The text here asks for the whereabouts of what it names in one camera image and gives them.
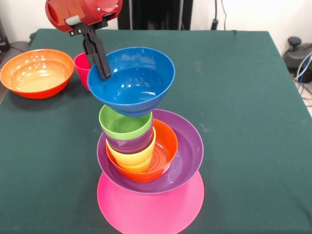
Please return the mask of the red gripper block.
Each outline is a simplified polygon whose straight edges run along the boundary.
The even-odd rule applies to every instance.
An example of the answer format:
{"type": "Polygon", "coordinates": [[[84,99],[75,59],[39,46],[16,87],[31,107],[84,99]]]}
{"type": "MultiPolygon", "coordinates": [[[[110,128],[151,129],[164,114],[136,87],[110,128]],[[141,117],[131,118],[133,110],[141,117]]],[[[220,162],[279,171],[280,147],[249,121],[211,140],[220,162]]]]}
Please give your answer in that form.
{"type": "MultiPolygon", "coordinates": [[[[122,9],[121,0],[47,0],[45,12],[51,24],[65,33],[73,33],[74,26],[83,23],[97,24],[103,19],[110,21],[118,17],[122,9]]],[[[112,73],[105,49],[96,30],[89,30],[83,47],[90,68],[95,65],[101,80],[107,80],[112,73]]]]}

